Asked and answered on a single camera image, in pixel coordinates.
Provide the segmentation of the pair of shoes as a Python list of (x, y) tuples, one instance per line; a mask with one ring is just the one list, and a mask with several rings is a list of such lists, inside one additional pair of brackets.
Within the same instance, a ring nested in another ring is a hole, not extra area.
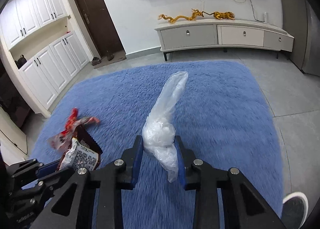
[(93, 67), (103, 67), (114, 63), (114, 54), (111, 51), (106, 51), (102, 58), (94, 57), (91, 64)]

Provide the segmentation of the brown chocolate wrapper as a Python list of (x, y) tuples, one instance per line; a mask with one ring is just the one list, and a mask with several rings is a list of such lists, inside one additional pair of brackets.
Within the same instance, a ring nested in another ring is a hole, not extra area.
[(72, 135), (71, 144), (63, 153), (57, 171), (64, 168), (86, 168), (89, 171), (96, 170), (101, 161), (101, 147), (87, 132), (83, 125), (78, 125)]

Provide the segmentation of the white printed plastic bag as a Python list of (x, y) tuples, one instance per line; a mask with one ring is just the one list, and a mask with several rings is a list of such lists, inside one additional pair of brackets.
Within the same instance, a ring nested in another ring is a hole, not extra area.
[(188, 77), (188, 72), (180, 71), (167, 79), (142, 129), (144, 150), (167, 171), (170, 183), (178, 177), (178, 157), (174, 145), (176, 129), (172, 124), (172, 115)]

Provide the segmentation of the grey double door refrigerator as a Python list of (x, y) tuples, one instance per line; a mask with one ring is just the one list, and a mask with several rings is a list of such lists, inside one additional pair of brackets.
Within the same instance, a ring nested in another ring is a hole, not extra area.
[(303, 72), (319, 76), (319, 19), (307, 0), (281, 0), (283, 28), (295, 40), (290, 60)]

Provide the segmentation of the golden dragon figurine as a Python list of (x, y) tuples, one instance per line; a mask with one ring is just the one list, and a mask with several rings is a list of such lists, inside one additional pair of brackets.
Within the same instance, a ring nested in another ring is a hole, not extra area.
[(178, 15), (176, 17), (167, 16), (165, 14), (160, 14), (158, 16), (158, 20), (166, 20), (171, 24), (176, 23), (179, 19), (184, 19), (187, 21), (195, 21), (198, 17), (204, 17), (204, 12), (200, 11), (199, 9), (192, 9), (191, 10), (191, 16), (184, 16), (184, 15)]

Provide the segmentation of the red snack bag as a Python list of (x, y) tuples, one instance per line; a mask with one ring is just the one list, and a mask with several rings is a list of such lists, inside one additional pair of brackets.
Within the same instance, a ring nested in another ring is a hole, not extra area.
[(66, 150), (72, 142), (73, 133), (79, 125), (99, 124), (100, 120), (96, 117), (83, 117), (78, 119), (78, 109), (75, 107), (71, 111), (65, 124), (65, 129), (57, 135), (48, 139), (50, 146), (58, 151)]

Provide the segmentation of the white rimmed trash bin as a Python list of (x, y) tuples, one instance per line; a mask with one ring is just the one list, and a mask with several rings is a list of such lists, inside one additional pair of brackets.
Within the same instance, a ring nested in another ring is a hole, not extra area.
[(309, 202), (302, 192), (293, 192), (283, 199), (281, 221), (288, 229), (299, 229), (306, 221), (309, 211)]

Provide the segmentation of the blue fluffy blanket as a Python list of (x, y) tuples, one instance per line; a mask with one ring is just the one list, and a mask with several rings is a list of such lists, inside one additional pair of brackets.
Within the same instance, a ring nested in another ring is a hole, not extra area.
[(47, 164), (61, 154), (49, 139), (62, 131), (72, 109), (96, 117), (87, 130), (102, 150), (101, 166), (118, 159), (142, 134), (164, 84), (187, 72), (171, 123), (183, 145), (212, 167), (238, 168), (274, 211), (272, 217), (246, 201), (254, 228), (280, 228), (283, 164), (270, 109), (250, 70), (231, 61), (157, 64), (100, 75), (75, 84), (39, 134), (31, 158)]

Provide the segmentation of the dark brown entrance door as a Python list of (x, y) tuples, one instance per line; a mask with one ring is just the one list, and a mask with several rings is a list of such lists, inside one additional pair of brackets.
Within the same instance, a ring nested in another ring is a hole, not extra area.
[(75, 0), (89, 35), (102, 58), (113, 60), (123, 45), (104, 0)]

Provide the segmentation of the white wall cabinets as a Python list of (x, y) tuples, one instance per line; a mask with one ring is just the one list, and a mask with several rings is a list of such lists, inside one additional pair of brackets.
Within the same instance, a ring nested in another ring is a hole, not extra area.
[(1, 46), (18, 91), (44, 117), (92, 59), (63, 0), (9, 0), (1, 12)]

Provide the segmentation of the white low tv cabinet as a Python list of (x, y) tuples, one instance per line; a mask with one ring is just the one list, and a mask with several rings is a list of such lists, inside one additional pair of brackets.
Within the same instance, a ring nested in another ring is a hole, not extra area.
[(164, 58), (173, 51), (254, 48), (292, 52), (294, 37), (274, 25), (246, 20), (178, 21), (156, 28)]

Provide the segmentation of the golden tiger figurine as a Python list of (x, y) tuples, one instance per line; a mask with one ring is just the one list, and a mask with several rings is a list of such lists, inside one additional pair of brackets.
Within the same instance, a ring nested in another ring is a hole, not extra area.
[(228, 11), (228, 12), (215, 11), (210, 14), (207, 12), (203, 12), (203, 13), (208, 16), (213, 16), (217, 20), (235, 20), (235, 14), (230, 11)]

